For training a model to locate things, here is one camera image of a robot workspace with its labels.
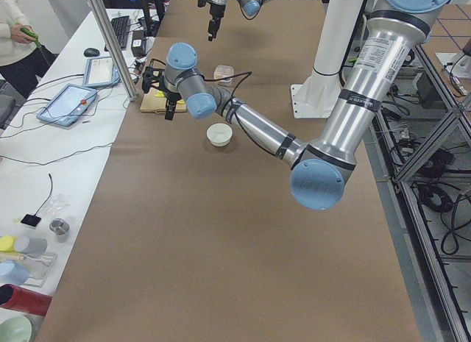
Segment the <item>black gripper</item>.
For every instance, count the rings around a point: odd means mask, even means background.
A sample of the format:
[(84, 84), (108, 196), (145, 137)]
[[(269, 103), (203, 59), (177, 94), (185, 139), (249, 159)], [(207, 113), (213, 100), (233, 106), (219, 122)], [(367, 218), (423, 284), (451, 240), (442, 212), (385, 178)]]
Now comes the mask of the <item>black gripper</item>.
[(224, 5), (214, 4), (210, 5), (211, 19), (208, 24), (208, 40), (213, 41), (217, 37), (217, 32), (220, 23), (224, 17)]
[(167, 121), (172, 121), (173, 110), (176, 110), (177, 102), (180, 100), (180, 94), (171, 90), (165, 90), (163, 94), (166, 97), (166, 111), (164, 118)]

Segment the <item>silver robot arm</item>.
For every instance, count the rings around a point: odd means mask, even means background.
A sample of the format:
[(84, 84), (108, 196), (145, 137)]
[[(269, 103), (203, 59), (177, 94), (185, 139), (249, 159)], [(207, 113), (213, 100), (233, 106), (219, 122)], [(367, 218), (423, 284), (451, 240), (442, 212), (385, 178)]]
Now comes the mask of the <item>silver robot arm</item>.
[(193, 46), (171, 46), (160, 87), (178, 93), (195, 118), (218, 113), (239, 126), (265, 152), (291, 166), (293, 197), (304, 207), (326, 210), (343, 196), (355, 169), (355, 151), (406, 55), (424, 43), (450, 0), (378, 0), (366, 25), (369, 37), (339, 91), (321, 136), (303, 143), (237, 99), (225, 88), (205, 82)]
[[(252, 20), (261, 10), (262, 6), (272, 0), (235, 0), (247, 20)], [(216, 39), (222, 19), (225, 14), (228, 0), (198, 0), (198, 7), (210, 6), (210, 20), (208, 23), (208, 40)]]

